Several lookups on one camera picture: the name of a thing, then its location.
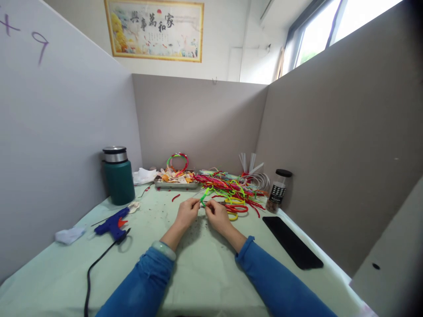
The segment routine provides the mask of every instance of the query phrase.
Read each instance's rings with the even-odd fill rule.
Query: blue sleeve
[[[275,317],[336,317],[301,280],[248,237],[235,260]]]
[[[165,255],[149,248],[96,316],[155,316],[173,264]]]

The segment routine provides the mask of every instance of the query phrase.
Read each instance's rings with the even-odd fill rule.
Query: window frame
[[[293,54],[288,64],[288,72],[292,71],[297,67],[298,57],[300,54],[305,29],[313,21],[313,19],[332,1],[333,0],[313,0],[289,28],[288,35],[286,37],[285,49],[289,45],[293,45]],[[332,28],[330,30],[325,49],[334,43],[334,39],[336,38],[336,33],[339,28],[339,22],[342,19],[347,2],[348,0],[340,0],[339,2],[338,8],[334,15],[334,19],[332,21]]]

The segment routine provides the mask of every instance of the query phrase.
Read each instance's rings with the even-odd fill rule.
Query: glue gun cord
[[[128,235],[129,231],[131,230],[131,228],[129,228],[125,234],[125,237]],[[84,305],[84,317],[88,317],[88,302],[89,302],[89,293],[91,291],[91,281],[89,279],[89,272],[91,271],[91,269],[94,267],[94,265],[96,265],[108,252],[111,248],[113,248],[113,246],[115,244],[117,244],[120,240],[116,240],[115,242],[112,243],[111,246],[109,246],[109,248],[89,267],[88,269],[88,273],[87,273],[87,281],[88,281],[88,287],[87,287],[87,296],[85,298],[85,305]]]

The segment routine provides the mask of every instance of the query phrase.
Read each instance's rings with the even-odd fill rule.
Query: person's left hand
[[[197,218],[200,209],[200,200],[189,198],[179,205],[175,224],[188,228]]]

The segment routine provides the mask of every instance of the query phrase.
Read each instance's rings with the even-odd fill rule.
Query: green thermos
[[[130,203],[135,198],[135,189],[126,147],[105,147],[103,152],[104,173],[111,202],[118,206]]]

